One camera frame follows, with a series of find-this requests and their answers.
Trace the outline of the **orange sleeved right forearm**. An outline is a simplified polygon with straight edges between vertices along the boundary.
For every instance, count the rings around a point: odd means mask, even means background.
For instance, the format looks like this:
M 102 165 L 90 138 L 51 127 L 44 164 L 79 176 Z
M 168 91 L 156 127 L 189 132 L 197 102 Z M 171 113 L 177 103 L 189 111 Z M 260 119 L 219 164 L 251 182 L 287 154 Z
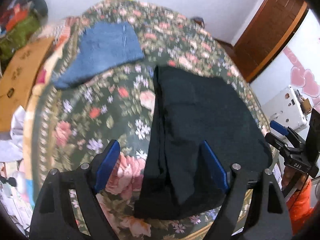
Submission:
M 312 183 L 308 179 L 302 191 L 294 193 L 286 203 L 294 235 L 302 229 L 313 213 L 313 207 L 311 207 L 311 189 Z

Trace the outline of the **right hand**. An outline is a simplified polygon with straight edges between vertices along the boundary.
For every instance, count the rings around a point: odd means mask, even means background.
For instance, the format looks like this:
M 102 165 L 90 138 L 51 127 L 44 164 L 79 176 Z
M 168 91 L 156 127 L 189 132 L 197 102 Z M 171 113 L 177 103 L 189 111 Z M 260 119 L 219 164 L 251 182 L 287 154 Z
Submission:
M 281 185 L 283 188 L 287 187 L 287 185 L 292 180 L 293 176 L 297 173 L 297 170 L 294 168 L 291 168 L 289 166 L 285 166 L 284 168 L 284 174 L 282 177 Z M 302 174 L 299 181 L 296 183 L 296 188 L 298 191 L 301 191 L 304 189 L 310 181 L 310 178 L 307 174 Z

